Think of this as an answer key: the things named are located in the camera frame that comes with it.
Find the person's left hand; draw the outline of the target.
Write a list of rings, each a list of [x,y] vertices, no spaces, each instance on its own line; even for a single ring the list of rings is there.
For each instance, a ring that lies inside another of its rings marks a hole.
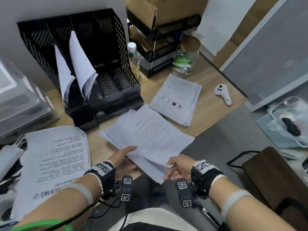
[[[130,174],[137,169],[137,166],[128,158],[117,158],[115,152],[108,160],[113,164],[116,169],[115,179],[121,179],[122,176]]]

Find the black mesh file organizer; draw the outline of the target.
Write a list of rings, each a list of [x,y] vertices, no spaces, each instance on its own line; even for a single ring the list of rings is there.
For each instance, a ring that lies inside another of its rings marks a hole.
[[[75,80],[65,113],[74,126],[88,131],[100,123],[140,108],[141,85],[132,73],[124,27],[113,9],[17,22],[21,39],[32,57],[60,92],[54,44]],[[98,73],[90,99],[85,101],[72,65],[69,40],[75,31],[81,47]]]

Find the person's white shirt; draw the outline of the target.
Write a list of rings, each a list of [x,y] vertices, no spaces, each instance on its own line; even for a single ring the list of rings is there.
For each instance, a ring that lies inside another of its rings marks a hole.
[[[165,208],[148,208],[130,213],[108,231],[198,231],[178,214]]]

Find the printed paper stack with pictures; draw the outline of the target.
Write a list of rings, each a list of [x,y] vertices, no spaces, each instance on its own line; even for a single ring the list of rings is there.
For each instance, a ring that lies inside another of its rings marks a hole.
[[[176,123],[190,127],[202,85],[169,74],[150,107]]]

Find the printed paper stack, large heading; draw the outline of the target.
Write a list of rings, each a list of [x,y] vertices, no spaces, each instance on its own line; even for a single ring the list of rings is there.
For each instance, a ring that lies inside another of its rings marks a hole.
[[[10,216],[16,221],[91,167],[87,135],[79,128],[48,128],[27,133],[25,139],[27,150]]]

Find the white handheld controller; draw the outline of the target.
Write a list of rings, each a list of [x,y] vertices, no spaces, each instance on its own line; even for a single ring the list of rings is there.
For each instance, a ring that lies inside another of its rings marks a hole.
[[[232,105],[232,100],[231,100],[228,88],[225,84],[217,85],[214,89],[214,93],[217,96],[221,96],[227,106]]]

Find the clear bottle with white cap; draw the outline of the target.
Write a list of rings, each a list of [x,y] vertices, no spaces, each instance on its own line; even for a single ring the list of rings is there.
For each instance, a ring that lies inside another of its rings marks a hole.
[[[137,80],[140,79],[140,58],[137,55],[137,45],[134,42],[127,44],[131,70]]]

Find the wide white paper bundle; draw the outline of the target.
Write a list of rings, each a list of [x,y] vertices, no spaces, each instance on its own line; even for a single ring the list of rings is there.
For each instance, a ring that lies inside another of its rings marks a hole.
[[[91,90],[98,73],[81,47],[75,31],[71,31],[69,51],[81,95],[85,101],[89,101]]]

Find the narrow white paper bundle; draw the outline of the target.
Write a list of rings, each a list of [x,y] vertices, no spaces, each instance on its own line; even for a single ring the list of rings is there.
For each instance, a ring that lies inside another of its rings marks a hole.
[[[62,101],[64,107],[68,108],[70,87],[75,80],[75,77],[71,75],[71,71],[56,44],[54,44],[54,47]]]

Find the brown wooden stool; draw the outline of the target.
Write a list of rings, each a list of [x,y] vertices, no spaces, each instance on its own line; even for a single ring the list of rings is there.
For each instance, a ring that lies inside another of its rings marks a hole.
[[[308,231],[308,187],[273,147],[242,165],[265,204],[297,231]]]

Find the black mesh tray rack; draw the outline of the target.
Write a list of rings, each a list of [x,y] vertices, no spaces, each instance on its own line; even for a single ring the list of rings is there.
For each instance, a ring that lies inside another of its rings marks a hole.
[[[131,11],[126,11],[129,40],[137,45],[137,52],[141,55],[140,71],[147,78],[172,65],[174,52],[179,49],[184,31],[198,27],[201,22],[201,15],[195,14],[149,29]]]

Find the translucent plastic bag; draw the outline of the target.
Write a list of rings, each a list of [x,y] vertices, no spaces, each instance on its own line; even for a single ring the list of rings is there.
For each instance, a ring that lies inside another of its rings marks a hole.
[[[281,118],[289,118],[301,131],[296,137],[287,132]],[[289,159],[308,158],[308,103],[298,96],[290,96],[274,103],[267,114],[256,121],[283,156]]]

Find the green wristband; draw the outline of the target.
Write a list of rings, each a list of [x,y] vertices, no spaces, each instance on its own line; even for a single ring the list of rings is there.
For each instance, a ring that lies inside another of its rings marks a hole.
[[[52,226],[58,225],[60,223],[61,223],[61,221],[57,220],[57,219],[35,221],[35,222],[24,224],[24,225],[21,225],[21,226],[18,226],[18,227],[14,227],[10,231],[30,231],[32,229],[37,229],[37,228],[52,227]]]

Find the small black device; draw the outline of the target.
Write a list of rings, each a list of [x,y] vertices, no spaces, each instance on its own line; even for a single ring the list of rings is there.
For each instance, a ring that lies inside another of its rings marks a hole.
[[[301,135],[301,131],[299,130],[299,128],[293,123],[293,121],[289,118],[281,118],[282,122],[286,125],[287,127],[287,132],[289,132],[291,135],[293,136],[300,136]]]

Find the grey panel with white frame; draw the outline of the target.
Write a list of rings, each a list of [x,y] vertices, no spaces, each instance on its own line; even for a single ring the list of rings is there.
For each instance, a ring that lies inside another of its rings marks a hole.
[[[220,70],[254,112],[308,81],[308,0],[278,0]]]

